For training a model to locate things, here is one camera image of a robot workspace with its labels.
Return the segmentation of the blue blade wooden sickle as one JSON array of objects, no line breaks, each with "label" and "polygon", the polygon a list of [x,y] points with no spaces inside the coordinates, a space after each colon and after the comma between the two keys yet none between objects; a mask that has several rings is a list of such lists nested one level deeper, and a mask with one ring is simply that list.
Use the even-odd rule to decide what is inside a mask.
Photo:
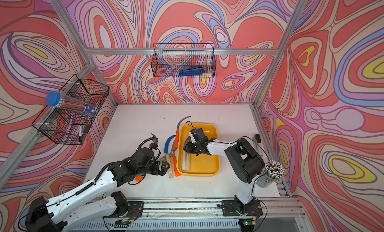
[{"label": "blue blade wooden sickle", "polygon": [[158,159],[158,161],[163,161],[166,159],[166,155],[169,154],[170,151],[173,150],[173,147],[172,145],[174,144],[175,142],[175,139],[176,139],[176,136],[175,135],[172,135],[170,136],[166,143],[165,143],[165,146],[164,146],[164,151],[162,152],[162,154],[160,155],[160,158]]}]

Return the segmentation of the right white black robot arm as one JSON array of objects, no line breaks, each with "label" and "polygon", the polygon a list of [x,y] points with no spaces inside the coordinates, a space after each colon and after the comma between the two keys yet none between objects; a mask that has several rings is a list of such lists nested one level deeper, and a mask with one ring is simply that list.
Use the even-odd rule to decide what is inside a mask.
[{"label": "right white black robot arm", "polygon": [[254,184],[261,175],[265,162],[247,138],[241,137],[234,142],[220,141],[209,139],[201,128],[192,129],[184,150],[197,156],[204,154],[226,157],[239,179],[235,200],[242,206],[254,200]]}]

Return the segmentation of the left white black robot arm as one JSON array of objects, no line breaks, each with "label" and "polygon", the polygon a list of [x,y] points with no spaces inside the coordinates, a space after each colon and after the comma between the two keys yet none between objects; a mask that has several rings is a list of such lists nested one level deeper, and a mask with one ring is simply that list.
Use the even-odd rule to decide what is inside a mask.
[{"label": "left white black robot arm", "polygon": [[102,217],[127,217],[141,214],[132,208],[116,189],[137,177],[164,176],[170,164],[158,161],[150,148],[138,149],[134,155],[106,164],[97,176],[62,195],[35,199],[25,215],[28,232],[68,232],[83,223]]}]

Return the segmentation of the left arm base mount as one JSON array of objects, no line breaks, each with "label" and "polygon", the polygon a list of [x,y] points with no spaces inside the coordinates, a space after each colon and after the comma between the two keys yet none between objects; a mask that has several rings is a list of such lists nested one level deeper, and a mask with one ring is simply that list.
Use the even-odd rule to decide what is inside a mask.
[{"label": "left arm base mount", "polygon": [[115,208],[107,218],[130,218],[136,220],[140,218],[144,210],[143,201],[128,201],[122,192],[113,192],[108,199],[112,199]]}]

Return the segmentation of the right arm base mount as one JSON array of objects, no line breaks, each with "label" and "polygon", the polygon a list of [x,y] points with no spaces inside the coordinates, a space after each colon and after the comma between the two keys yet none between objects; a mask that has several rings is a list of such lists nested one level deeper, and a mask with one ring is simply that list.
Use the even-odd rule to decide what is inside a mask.
[{"label": "right arm base mount", "polygon": [[242,204],[238,200],[224,200],[218,207],[222,209],[225,217],[251,216],[259,218],[264,214],[260,201],[256,199],[251,200],[248,204]]}]

